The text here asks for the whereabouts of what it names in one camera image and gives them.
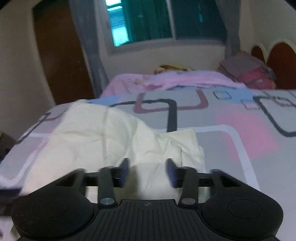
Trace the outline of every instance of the window sill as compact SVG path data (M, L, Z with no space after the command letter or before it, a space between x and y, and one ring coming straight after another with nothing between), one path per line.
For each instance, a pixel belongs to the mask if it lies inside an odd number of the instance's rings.
M220 45L225 46L225 44L220 40L215 39L180 39L175 40L173 38L169 39L154 39L141 41L130 44L123 44L119 47L110 46L108 49L108 54L119 55L124 53L138 52L141 50L148 49L158 49L163 47L174 47L174 46L186 46L186 45Z

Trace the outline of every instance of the window frame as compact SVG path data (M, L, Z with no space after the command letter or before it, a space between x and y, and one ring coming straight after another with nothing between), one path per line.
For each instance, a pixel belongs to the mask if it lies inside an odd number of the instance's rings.
M172 31L172 38L164 39L152 39L146 41L140 41L135 43L123 44L118 47L114 46L111 24L109 19L109 14L107 10L107 5L105 0L96 0L95 8L97 10L96 14L99 16L97 19L97 24L102 26L102 34L105 41L105 46L107 53L109 55L116 55L128 52L137 52L147 49L155 49L162 47L174 47L174 46L186 46L186 45L221 45L225 46L223 41L217 39L200 38L200 39L176 39L176 31L174 26L173 11L171 7L171 0L166 0L170 27Z

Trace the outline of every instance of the pink blanket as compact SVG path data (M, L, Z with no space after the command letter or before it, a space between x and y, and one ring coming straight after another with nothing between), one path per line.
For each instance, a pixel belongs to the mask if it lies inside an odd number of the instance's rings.
M101 97L166 90L175 86L246 88L245 84L233 82L216 71L169 71L156 75L120 74L111 81Z

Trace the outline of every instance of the brown headboard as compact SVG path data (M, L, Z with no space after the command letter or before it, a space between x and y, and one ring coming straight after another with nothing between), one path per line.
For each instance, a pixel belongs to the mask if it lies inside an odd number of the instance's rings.
M259 46L254 46L252 55L264 61L264 55ZM281 42L271 50L267 65L276 75L277 89L296 89L296 53L290 45Z

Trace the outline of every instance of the mattress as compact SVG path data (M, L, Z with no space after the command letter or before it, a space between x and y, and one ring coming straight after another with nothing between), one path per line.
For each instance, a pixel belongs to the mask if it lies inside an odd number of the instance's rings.
M216 87L111 96L89 103L119 108L158 133L191 128L205 168L221 169L283 208L280 240L296 237L296 91ZM0 188L21 188L30 165L70 104L42 116L0 164Z

